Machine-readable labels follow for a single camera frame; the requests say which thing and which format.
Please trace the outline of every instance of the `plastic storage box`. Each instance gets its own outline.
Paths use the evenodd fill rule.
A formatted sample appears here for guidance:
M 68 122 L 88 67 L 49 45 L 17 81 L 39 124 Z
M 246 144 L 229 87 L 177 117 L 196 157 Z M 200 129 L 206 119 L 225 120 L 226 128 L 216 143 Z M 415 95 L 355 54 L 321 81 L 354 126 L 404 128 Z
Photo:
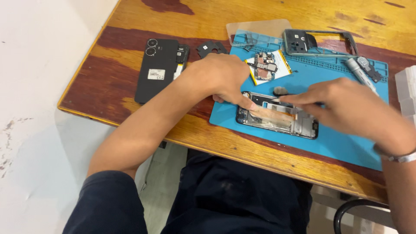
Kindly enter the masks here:
M 416 65 L 396 74 L 401 114 L 416 124 Z

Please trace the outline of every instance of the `black phone back cover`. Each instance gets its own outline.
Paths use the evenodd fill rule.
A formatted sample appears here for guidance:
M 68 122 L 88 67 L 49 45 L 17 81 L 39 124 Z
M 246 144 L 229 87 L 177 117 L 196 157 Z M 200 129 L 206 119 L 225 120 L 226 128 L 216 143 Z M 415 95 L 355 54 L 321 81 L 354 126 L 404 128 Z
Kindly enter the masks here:
M 154 39 L 157 44 L 147 43 L 141 63 L 139 81 L 134 100 L 146 103 L 173 81 L 177 63 L 179 42 L 169 39 Z

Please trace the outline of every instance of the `blue silicone mat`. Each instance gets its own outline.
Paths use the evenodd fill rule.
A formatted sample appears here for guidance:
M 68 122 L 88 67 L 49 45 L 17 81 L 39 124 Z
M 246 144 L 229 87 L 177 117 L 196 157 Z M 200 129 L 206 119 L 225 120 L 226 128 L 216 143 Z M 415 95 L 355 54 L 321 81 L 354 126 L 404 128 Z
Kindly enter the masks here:
M 244 37 L 236 35 L 234 40 L 244 40 Z M 233 46 L 230 54 L 237 55 L 241 60 L 245 60 L 254 57 L 256 51 L 271 52 L 281 49 L 282 47 L 282 39 L 276 38 L 275 43 L 257 44 L 251 48 L 249 52 L 243 49 L 243 46 Z M 307 88 L 311 84 L 333 80 L 338 77 L 348 77 L 352 80 L 356 80 L 354 75 L 343 64 L 343 61 L 346 59 L 327 57 L 306 58 L 303 56 L 289 56 L 287 54 L 285 54 L 285 57 L 292 71 L 297 72 L 258 86 L 254 86 L 253 81 L 248 77 L 241 86 L 241 91 L 251 91 L 272 95 L 273 88 L 281 86 L 285 87 L 289 93 L 297 94 L 307 91 Z M 380 97 L 388 103 L 388 65 L 380 61 L 369 61 L 384 77 L 382 81 L 374 84 L 374 86 L 376 87 Z M 215 102 L 210 117 L 210 123 L 280 144 L 321 154 L 344 162 L 381 171 L 380 159 L 372 150 L 373 142 L 367 139 L 342 134 L 322 124 L 319 125 L 319 134 L 317 139 L 305 139 L 302 137 L 238 124 L 235 120 L 236 112 L 236 105 L 226 102 Z

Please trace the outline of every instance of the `camera lens ring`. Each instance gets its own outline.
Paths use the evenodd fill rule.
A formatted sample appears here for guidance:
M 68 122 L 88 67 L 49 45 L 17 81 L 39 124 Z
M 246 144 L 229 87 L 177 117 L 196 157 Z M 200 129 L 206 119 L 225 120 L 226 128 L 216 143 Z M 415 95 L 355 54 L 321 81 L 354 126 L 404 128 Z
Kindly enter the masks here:
M 157 40 L 156 39 L 149 39 L 147 41 L 147 45 L 150 47 L 156 47 L 157 46 Z
M 153 47 L 149 47 L 149 48 L 146 49 L 145 53 L 148 56 L 154 56 L 156 54 L 156 49 L 153 48 Z

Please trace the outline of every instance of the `bracelet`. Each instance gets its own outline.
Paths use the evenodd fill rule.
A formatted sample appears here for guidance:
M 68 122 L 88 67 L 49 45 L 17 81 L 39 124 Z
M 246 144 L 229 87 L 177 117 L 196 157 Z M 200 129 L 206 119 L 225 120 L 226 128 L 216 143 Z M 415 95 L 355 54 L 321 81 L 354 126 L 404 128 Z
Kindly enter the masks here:
M 411 161 L 416 160 L 416 149 L 413 150 L 409 154 L 400 155 L 400 156 L 386 153 L 377 144 L 374 144 L 373 150 L 380 156 L 381 159 L 388 160 L 391 162 L 411 162 Z

